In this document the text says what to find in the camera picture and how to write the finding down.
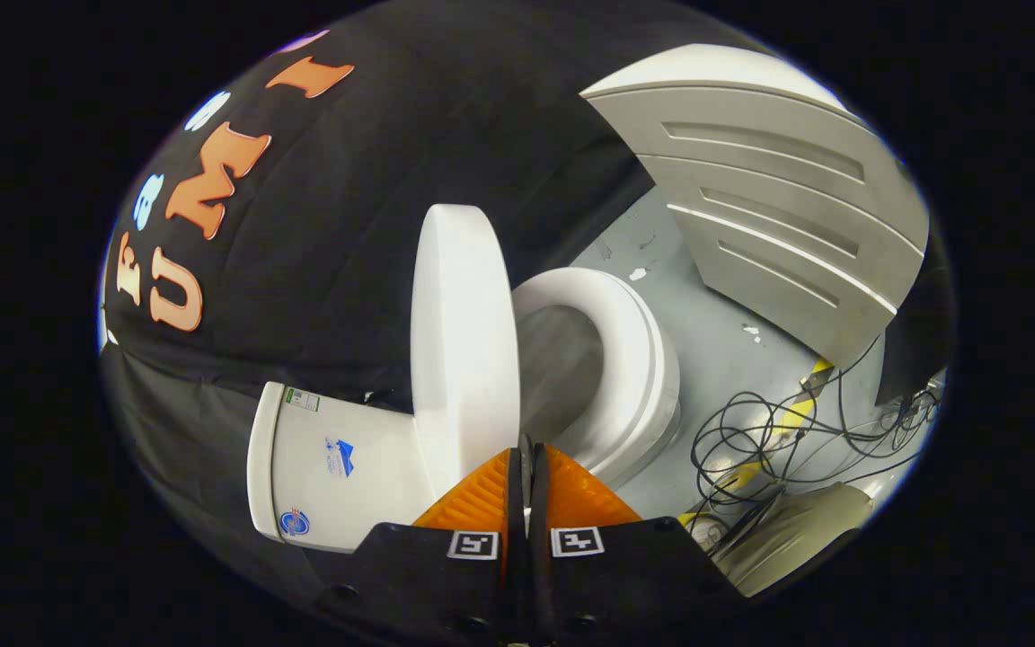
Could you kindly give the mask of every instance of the toilet bowl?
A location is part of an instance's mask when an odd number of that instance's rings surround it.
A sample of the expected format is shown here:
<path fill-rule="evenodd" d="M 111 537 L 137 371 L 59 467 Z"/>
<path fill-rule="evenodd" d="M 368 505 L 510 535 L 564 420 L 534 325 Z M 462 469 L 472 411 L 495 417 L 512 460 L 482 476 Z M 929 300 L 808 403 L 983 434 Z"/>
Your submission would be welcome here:
<path fill-rule="evenodd" d="M 620 487 L 678 429 L 673 344 L 641 296 L 604 271 L 534 275 L 513 291 L 513 306 L 522 431 Z"/>

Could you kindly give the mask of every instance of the tangled wires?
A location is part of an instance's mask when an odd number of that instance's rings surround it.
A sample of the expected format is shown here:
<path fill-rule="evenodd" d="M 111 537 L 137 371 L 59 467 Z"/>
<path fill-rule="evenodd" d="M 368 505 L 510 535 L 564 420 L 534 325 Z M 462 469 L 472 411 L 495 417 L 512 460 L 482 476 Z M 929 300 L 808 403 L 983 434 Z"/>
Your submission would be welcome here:
<path fill-rule="evenodd" d="M 921 425 L 928 420 L 929 415 L 934 410 L 940 405 L 940 401 L 937 400 L 937 395 L 930 390 L 922 390 L 921 392 L 915 394 L 915 396 L 905 398 L 900 402 L 898 410 L 896 410 L 895 418 L 887 423 L 887 418 L 891 417 L 891 412 L 887 412 L 882 415 L 878 420 L 866 422 L 865 425 L 855 427 L 854 430 L 850 430 L 846 422 L 846 411 L 845 411 L 845 401 L 842 401 L 842 389 L 841 381 L 847 373 L 857 367 L 857 364 L 861 363 L 862 359 L 865 359 L 868 352 L 874 349 L 878 340 L 875 340 L 869 348 L 865 350 L 858 357 L 857 361 L 850 365 L 845 372 L 838 372 L 836 378 L 830 378 L 826 382 L 818 385 L 803 385 L 801 390 L 790 394 L 789 398 L 785 398 L 780 402 L 773 403 L 772 401 L 767 401 L 761 398 L 759 393 L 751 391 L 742 391 L 734 394 L 730 398 L 730 402 L 726 403 L 721 409 L 714 412 L 708 420 L 702 425 L 701 430 L 698 430 L 698 435 L 693 439 L 692 446 L 690 447 L 690 461 L 693 466 L 698 469 L 698 492 L 702 495 L 703 502 L 701 507 L 698 507 L 698 514 L 701 514 L 704 510 L 706 504 L 710 505 L 711 510 L 718 510 L 718 507 L 723 507 L 724 505 L 736 505 L 740 503 L 763 503 L 769 499 L 769 494 L 763 493 L 767 489 L 772 488 L 773 492 L 783 491 L 783 487 L 787 483 L 819 483 L 823 481 L 828 481 L 836 476 L 852 470 L 852 468 L 857 467 L 858 464 L 862 463 L 865 459 L 888 459 L 891 455 L 895 455 L 901 452 L 905 447 L 909 445 L 912 439 L 916 438 L 916 431 L 921 429 Z M 837 411 L 840 418 L 840 425 L 827 425 L 825 422 L 821 422 L 817 419 L 817 393 L 821 391 L 823 385 L 828 385 L 830 382 L 837 382 Z M 801 394 L 807 394 L 808 400 L 812 402 L 814 405 L 814 415 L 801 414 L 798 411 L 790 409 L 788 403 L 798 400 Z M 752 427 L 734 427 L 727 425 L 724 423 L 726 414 L 739 406 L 744 405 L 758 405 L 761 408 L 765 408 L 767 412 L 767 417 L 763 425 L 752 425 Z M 773 421 L 773 417 L 777 412 L 792 412 L 801 418 L 802 425 L 779 425 Z M 874 430 L 875 433 L 862 433 L 858 432 L 858 429 L 866 425 L 880 427 L 879 433 Z M 783 430 L 781 433 L 794 432 L 792 441 L 788 443 L 780 443 L 779 446 L 769 447 L 769 441 L 773 438 L 773 435 L 779 431 Z M 761 431 L 760 439 L 753 439 L 750 432 Z M 793 459 L 796 458 L 798 446 L 800 445 L 801 439 L 805 438 L 806 434 L 809 432 L 821 432 L 825 434 L 830 434 L 830 439 L 827 439 L 825 443 L 818 446 L 816 450 L 801 461 L 797 470 L 790 473 L 790 467 L 793 465 Z M 718 436 L 715 442 L 711 443 L 707 449 L 703 448 L 708 441 L 713 439 L 714 434 Z M 858 454 L 858 459 L 854 460 L 854 463 L 850 466 L 844 467 L 834 473 L 831 473 L 822 479 L 795 479 L 794 474 L 797 474 L 803 466 L 810 459 L 814 458 L 823 449 L 823 447 L 828 446 L 829 442 L 834 441 L 834 439 L 845 439 L 845 442 L 850 449 Z M 887 451 L 880 451 L 881 446 L 886 443 L 887 439 L 890 439 Z M 866 443 L 875 443 L 870 447 L 858 446 L 857 443 L 866 445 Z M 739 462 L 731 462 L 729 467 L 721 468 L 709 468 L 706 467 L 708 460 L 718 450 L 719 447 L 728 446 L 731 447 L 736 452 L 747 454 L 743 460 Z M 789 458 L 785 462 L 779 471 L 773 470 L 773 463 L 771 458 L 779 452 L 789 451 Z M 908 463 L 909 460 L 913 460 L 920 450 L 910 455 L 908 459 L 900 460 L 900 462 L 892 464 L 892 466 L 884 467 L 882 470 L 870 472 L 868 474 L 863 474 L 855 476 L 853 479 L 849 479 L 846 482 L 855 481 L 858 479 L 867 478 L 868 476 L 876 475 L 882 472 L 891 470 L 891 468 L 901 466 L 904 463 Z M 769 482 L 764 487 L 759 489 L 756 493 L 747 496 L 739 496 L 733 492 L 728 491 L 728 488 L 732 487 L 740 476 L 734 474 L 727 482 L 718 483 L 721 480 L 721 474 L 726 472 L 731 472 L 734 470 L 737 464 L 750 463 L 757 460 L 757 464 L 760 466 L 760 470 L 771 476 Z"/>

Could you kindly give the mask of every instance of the white cabinet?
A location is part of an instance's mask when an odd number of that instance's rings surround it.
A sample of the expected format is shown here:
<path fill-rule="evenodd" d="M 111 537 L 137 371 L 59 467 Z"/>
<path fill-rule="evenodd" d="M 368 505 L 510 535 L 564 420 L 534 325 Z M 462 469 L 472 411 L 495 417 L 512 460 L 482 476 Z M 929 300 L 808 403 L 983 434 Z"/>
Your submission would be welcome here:
<path fill-rule="evenodd" d="M 909 294 L 927 209 L 886 144 L 800 70 L 687 45 L 582 96 L 657 182 L 706 286 L 834 364 Z"/>

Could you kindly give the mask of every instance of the grey floor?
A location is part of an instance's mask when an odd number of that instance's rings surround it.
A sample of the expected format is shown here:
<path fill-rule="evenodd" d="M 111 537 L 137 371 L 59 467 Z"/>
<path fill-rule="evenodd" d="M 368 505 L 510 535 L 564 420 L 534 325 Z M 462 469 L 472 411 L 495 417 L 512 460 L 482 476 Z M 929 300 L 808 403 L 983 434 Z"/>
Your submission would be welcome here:
<path fill-rule="evenodd" d="M 655 187 L 596 238 L 571 265 L 609 271 L 629 283 L 677 346 L 681 365 L 678 398 L 682 410 L 678 434 L 656 460 L 617 489 L 616 494 L 645 519 L 690 511 L 703 500 L 698 492 L 698 472 L 690 461 L 690 449 L 694 435 L 706 419 L 740 391 L 756 391 L 772 402 L 800 391 L 800 381 L 812 372 L 819 357 L 755 313 L 705 287 L 682 242 L 678 226 Z M 883 352 L 882 337 L 842 380 L 841 400 L 850 430 L 879 433 L 882 415 L 886 415 L 887 423 L 891 421 L 888 408 L 875 406 Z M 818 398 L 818 411 L 814 414 L 823 422 L 839 427 L 835 383 L 827 385 Z M 731 410 L 726 422 L 736 427 L 761 425 L 767 417 L 766 410 L 750 405 Z M 780 414 L 776 415 L 776 421 L 780 422 Z M 891 458 L 862 460 L 839 476 L 831 474 L 851 466 L 860 455 L 850 449 L 845 439 L 814 431 L 797 446 L 790 476 L 818 482 L 790 483 L 788 492 L 808 492 L 892 466 L 919 450 L 931 427 L 931 420 L 923 423 L 915 431 L 917 438 Z M 714 441 L 703 442 L 703 449 L 707 449 Z M 875 453 L 890 452 L 891 442 L 891 438 L 885 439 Z M 743 446 L 743 443 L 735 441 L 734 445 Z M 875 443 L 859 443 L 858 446 L 867 451 L 874 449 Z M 747 455 L 750 454 L 722 446 L 713 452 L 706 466 L 721 470 L 745 463 Z M 771 459 L 773 471 L 780 473 L 788 459 L 788 450 L 775 452 Z M 879 511 L 917 462 L 919 460 L 912 460 L 850 484 L 875 497 L 875 510 Z M 761 478 L 767 476 L 755 476 L 739 494 L 760 487 Z M 715 512 L 732 521 L 746 507 L 746 504 L 728 505 L 716 508 Z"/>

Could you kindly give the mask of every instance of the toilet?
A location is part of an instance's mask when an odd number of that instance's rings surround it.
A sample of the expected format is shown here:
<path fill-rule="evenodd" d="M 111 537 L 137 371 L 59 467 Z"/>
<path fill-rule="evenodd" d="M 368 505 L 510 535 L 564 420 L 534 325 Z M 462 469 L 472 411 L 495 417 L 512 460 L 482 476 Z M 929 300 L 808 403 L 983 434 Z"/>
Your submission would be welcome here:
<path fill-rule="evenodd" d="M 562 321 L 582 334 L 556 334 Z M 572 267 L 510 292 L 497 236 L 473 206 L 428 209 L 410 326 L 414 414 L 298 385 L 264 386 L 246 459 L 260 533 L 349 553 L 374 525 L 412 524 L 486 460 L 516 446 L 521 431 L 610 487 L 674 434 L 677 356 L 637 292 L 612 274 Z M 538 363 L 539 349 L 574 340 L 574 355 L 584 356 L 574 370 Z"/>

